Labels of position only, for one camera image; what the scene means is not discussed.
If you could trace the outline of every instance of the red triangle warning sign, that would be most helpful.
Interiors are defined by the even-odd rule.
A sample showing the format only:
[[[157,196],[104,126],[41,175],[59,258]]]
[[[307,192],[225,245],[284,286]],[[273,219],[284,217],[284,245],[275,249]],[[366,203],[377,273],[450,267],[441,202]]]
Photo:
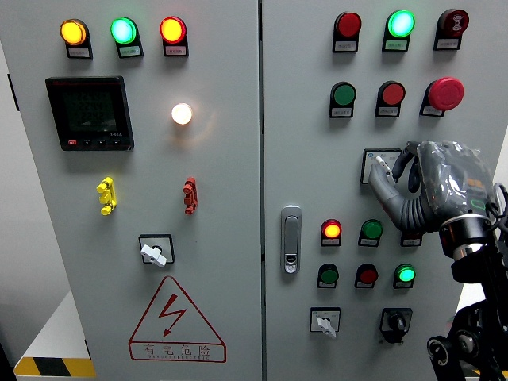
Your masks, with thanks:
[[[129,340],[133,360],[225,363],[225,343],[175,278],[166,276]]]

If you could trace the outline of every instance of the digital power meter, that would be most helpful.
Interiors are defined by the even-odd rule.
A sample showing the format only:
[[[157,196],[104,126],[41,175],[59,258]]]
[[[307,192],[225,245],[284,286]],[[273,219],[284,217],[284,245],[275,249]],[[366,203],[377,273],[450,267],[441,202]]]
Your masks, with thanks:
[[[134,147],[124,79],[46,79],[64,151],[128,151]]]

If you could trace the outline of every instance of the yellow terminal connector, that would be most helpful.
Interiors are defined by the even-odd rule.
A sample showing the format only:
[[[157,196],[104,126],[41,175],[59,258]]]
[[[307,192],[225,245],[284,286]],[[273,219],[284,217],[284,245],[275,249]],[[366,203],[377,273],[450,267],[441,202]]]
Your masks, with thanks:
[[[101,214],[107,216],[117,206],[117,195],[114,191],[113,179],[106,177],[97,185],[96,190],[100,194],[98,201],[104,205],[101,209]]]

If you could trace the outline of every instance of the white indicator light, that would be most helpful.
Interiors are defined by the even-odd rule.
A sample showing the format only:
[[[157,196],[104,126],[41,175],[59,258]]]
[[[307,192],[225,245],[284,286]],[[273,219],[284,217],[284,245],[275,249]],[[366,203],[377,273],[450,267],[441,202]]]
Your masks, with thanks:
[[[192,119],[192,109],[186,103],[179,103],[173,107],[171,117],[179,125],[186,125]]]

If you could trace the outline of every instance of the white switch handle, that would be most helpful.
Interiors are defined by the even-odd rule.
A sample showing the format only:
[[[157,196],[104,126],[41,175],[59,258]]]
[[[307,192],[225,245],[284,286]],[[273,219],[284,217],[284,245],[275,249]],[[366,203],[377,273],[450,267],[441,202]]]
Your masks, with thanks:
[[[141,255],[144,260],[152,262],[159,267],[164,267],[166,265],[166,257],[160,254],[161,251],[158,248],[151,248],[147,244],[143,246],[141,249]]]
[[[333,329],[332,325],[330,324],[330,320],[322,319],[319,317],[317,319],[317,325],[326,336],[333,339],[337,338],[337,334],[335,333],[335,329]]]

